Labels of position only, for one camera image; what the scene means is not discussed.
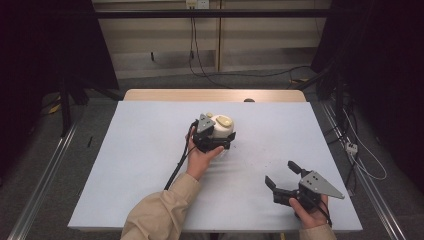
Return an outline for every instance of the sleeve cuff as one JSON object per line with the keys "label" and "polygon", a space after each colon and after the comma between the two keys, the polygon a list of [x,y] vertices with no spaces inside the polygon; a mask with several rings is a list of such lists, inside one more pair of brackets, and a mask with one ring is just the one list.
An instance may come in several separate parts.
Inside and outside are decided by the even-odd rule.
{"label": "sleeve cuff", "polygon": [[169,190],[184,198],[188,204],[191,204],[200,191],[200,183],[189,174],[181,173]]}
{"label": "sleeve cuff", "polygon": [[299,230],[300,239],[309,240],[309,239],[325,239],[325,240],[335,240],[336,235],[334,235],[333,230],[328,224],[321,225],[309,229],[300,229]]}

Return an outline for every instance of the hand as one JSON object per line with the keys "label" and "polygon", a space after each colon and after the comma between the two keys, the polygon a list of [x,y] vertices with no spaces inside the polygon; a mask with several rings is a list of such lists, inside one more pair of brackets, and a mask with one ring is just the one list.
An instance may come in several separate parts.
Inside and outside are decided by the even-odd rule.
{"label": "hand", "polygon": [[207,153],[203,153],[199,149],[195,148],[196,145],[193,143],[193,131],[194,127],[191,129],[190,136],[188,137],[188,150],[190,151],[188,155],[188,166],[186,173],[194,177],[197,181],[203,176],[206,170],[209,167],[210,162],[216,156],[218,156],[222,151],[224,151],[223,146],[219,146]]}
{"label": "hand", "polygon": [[[328,214],[328,196],[321,195],[322,202],[319,204],[321,209]],[[314,228],[327,223],[327,218],[316,208],[307,212],[295,198],[290,198],[289,203],[302,221],[302,228]]]}

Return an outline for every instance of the white table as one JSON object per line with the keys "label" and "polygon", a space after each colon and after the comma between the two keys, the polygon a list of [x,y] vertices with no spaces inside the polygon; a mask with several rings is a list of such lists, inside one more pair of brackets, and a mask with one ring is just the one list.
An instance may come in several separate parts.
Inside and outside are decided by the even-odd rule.
{"label": "white table", "polygon": [[[231,116],[236,139],[201,180],[183,231],[284,232],[299,229],[290,207],[273,203],[265,175],[278,187],[298,188],[292,160],[316,170],[348,196],[309,103],[120,102],[69,227],[118,230],[146,195],[161,191],[200,113]],[[362,229],[352,202],[330,198],[335,231]]]}

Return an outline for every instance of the beige sleeve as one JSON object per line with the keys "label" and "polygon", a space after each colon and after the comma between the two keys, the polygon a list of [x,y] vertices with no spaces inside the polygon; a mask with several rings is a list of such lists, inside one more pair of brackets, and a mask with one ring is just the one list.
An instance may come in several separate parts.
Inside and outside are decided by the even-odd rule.
{"label": "beige sleeve", "polygon": [[300,240],[335,240],[333,230],[328,224],[310,229],[299,230]]}
{"label": "beige sleeve", "polygon": [[187,208],[199,190],[196,179],[180,174],[168,191],[145,197],[131,210],[121,239],[178,239]]}

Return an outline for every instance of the metal baseboard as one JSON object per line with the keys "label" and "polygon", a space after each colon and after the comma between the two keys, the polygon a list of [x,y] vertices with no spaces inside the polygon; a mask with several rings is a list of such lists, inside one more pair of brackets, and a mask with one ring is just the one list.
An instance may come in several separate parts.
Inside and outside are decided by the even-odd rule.
{"label": "metal baseboard", "polygon": [[69,147],[69,144],[72,141],[74,133],[76,131],[77,125],[80,122],[85,107],[79,107],[76,113],[76,119],[71,125],[68,133],[60,138],[59,143],[56,147],[56,150],[50,159],[49,164],[47,165],[44,173],[38,182],[34,192],[32,193],[30,199],[25,205],[24,210],[19,216],[15,226],[10,233],[8,240],[24,240],[28,235],[28,232],[34,222],[35,217],[37,216],[38,210],[40,209],[41,204],[53,182],[54,176],[60,166],[60,163],[65,156],[66,150]]}
{"label": "metal baseboard", "polygon": [[[340,137],[342,134],[340,129],[336,127],[337,123],[335,120],[335,112],[333,108],[330,106],[330,104],[325,104],[322,102],[321,102],[321,106],[329,122],[331,123],[331,126],[335,129],[335,133],[337,134],[337,137]],[[345,140],[343,139],[340,141],[342,148],[344,148],[343,146],[345,145],[344,141]],[[354,159],[351,155],[349,156],[349,160],[353,164]],[[358,158],[357,162],[361,164],[364,169],[366,169],[360,158]],[[375,185],[374,180],[370,176],[365,174],[361,169],[359,169],[357,165],[355,165],[355,168],[356,168],[355,172],[357,174],[357,177],[360,180],[362,186],[364,187],[365,192],[367,193],[372,205],[374,206],[375,211],[380,217],[380,220],[383,223],[384,227],[386,228],[390,238],[393,240],[401,240],[401,239],[406,240],[407,237],[403,233],[392,210],[387,205],[386,201],[384,200],[383,196],[381,195],[380,191]]]}

